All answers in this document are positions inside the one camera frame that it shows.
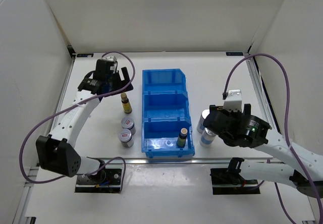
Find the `yellow-label brown bottle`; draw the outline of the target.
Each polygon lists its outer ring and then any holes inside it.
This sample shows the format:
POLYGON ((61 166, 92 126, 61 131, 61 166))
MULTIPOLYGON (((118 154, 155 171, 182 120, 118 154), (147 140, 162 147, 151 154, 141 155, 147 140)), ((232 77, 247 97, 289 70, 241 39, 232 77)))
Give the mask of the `yellow-label brown bottle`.
POLYGON ((121 93, 121 102, 124 113, 130 114, 132 112, 132 107, 126 93, 121 93))
POLYGON ((185 147, 187 136, 188 136, 188 130, 186 128, 182 128, 179 132, 179 136, 177 139, 177 146, 179 148, 185 147))

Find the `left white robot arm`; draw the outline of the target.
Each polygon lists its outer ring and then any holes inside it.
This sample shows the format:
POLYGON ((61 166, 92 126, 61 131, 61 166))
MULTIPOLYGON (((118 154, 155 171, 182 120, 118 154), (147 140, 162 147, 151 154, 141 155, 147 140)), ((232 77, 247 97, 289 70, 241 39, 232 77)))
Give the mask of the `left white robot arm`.
POLYGON ((47 136, 38 137, 36 150, 42 169, 64 177, 84 175, 95 184, 105 180, 103 160, 81 157, 75 144, 85 122, 104 97, 133 90, 127 68, 117 67, 115 56, 98 59, 95 70, 79 84, 73 109, 63 114, 47 136))

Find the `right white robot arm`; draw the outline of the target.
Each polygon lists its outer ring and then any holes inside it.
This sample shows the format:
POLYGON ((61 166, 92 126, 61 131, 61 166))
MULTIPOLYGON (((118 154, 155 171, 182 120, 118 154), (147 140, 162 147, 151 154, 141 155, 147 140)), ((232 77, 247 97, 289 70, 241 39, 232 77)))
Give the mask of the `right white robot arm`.
POLYGON ((237 112, 210 105, 203 125, 230 147, 255 149, 283 163, 266 166, 233 157, 226 170, 231 183, 259 179, 288 185, 312 198, 322 198, 322 156, 291 142, 268 122, 252 115, 250 104, 237 112))

